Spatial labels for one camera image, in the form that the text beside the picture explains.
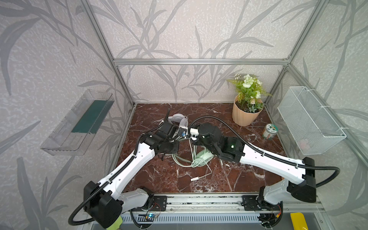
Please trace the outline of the mint green over-ear headphones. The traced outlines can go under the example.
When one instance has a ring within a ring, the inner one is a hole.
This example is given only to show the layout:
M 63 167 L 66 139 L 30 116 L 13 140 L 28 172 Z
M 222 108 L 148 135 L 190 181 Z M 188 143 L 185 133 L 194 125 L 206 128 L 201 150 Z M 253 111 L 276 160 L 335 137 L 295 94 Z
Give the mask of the mint green over-ear headphones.
M 192 160 L 186 160 L 181 158 L 177 155 L 172 155 L 172 159 L 174 162 L 185 168 L 196 168 L 196 167 L 203 167 L 208 166 L 208 163 L 214 158 L 214 155 L 207 149 L 204 148 L 199 153 L 192 152 Z

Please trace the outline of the white over-ear headphones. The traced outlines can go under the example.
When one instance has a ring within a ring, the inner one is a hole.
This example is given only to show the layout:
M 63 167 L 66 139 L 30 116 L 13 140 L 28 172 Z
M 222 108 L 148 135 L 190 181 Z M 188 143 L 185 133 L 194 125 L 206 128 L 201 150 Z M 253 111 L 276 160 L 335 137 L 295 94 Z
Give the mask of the white over-ear headphones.
M 188 117 L 182 114 L 174 114 L 173 116 L 168 117 L 168 121 L 171 124 L 177 124 L 179 127 L 188 128 Z

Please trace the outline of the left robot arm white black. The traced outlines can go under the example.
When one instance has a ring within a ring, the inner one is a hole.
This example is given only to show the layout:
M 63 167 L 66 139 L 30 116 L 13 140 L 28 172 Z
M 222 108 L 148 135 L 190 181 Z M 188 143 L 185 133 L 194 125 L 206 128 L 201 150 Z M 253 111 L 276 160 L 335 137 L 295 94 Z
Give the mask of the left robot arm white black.
M 83 189 L 83 202 L 71 213 L 68 224 L 84 225 L 97 221 L 103 228 L 116 230 L 122 223 L 121 214 L 143 207 L 149 200 L 144 189 L 124 193 L 129 181 L 159 153 L 177 153 L 179 143 L 171 141 L 178 127 L 169 115 L 157 127 L 142 133 L 132 153 L 98 183 L 90 181 Z

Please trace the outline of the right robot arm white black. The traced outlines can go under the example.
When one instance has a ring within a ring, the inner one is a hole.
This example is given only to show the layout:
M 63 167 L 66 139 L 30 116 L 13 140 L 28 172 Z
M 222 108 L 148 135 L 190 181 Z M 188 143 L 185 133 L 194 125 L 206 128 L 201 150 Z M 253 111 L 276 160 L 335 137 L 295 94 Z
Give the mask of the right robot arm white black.
M 340 174 L 338 167 L 316 166 L 314 159 L 309 157 L 293 159 L 261 149 L 245 141 L 238 133 L 233 137 L 225 137 L 211 123 L 203 123 L 194 128 L 194 124 L 202 119 L 204 117 L 195 119 L 187 130 L 190 136 L 196 138 L 197 145 L 205 147 L 221 160 L 256 166 L 283 178 L 274 185 L 260 189 L 260 203 L 276 205 L 289 198 L 314 203 L 317 188 Z

